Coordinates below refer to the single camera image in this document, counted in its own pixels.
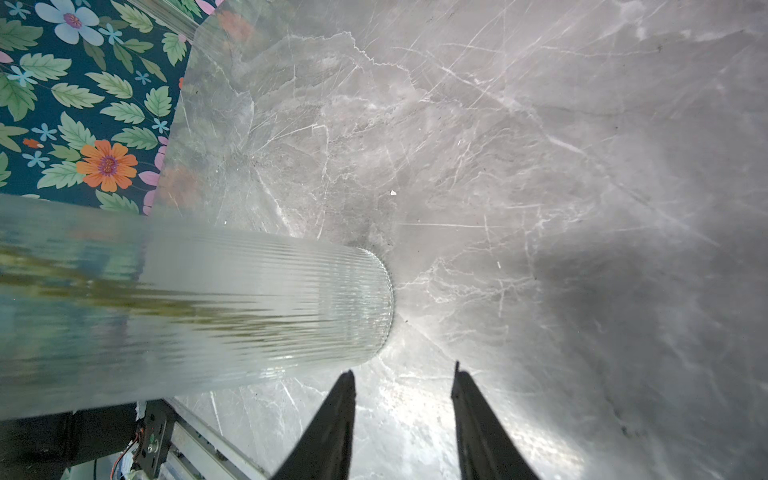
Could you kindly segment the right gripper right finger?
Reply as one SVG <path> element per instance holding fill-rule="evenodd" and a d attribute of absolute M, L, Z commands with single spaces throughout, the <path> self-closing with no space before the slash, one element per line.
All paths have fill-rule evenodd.
<path fill-rule="evenodd" d="M 469 372 L 456 362 L 451 389 L 461 478 L 529 479 L 539 476 L 506 433 Z"/>

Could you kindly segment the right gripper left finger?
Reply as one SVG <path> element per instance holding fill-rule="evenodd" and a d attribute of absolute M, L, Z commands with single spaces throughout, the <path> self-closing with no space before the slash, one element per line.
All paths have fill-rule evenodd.
<path fill-rule="evenodd" d="M 356 410 L 355 377 L 342 373 L 273 480 L 349 478 Z"/>

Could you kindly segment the clear glass vase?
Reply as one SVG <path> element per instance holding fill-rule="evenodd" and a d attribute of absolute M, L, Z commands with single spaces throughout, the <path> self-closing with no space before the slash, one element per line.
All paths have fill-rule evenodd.
<path fill-rule="evenodd" d="M 393 317 L 364 249 L 1 199 L 3 419 L 351 368 Z"/>

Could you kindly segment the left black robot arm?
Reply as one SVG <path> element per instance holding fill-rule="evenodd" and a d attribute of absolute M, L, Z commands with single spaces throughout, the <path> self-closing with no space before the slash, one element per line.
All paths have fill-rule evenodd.
<path fill-rule="evenodd" d="M 72 466 L 124 449 L 134 403 L 1 422 L 3 479 L 59 479 Z"/>

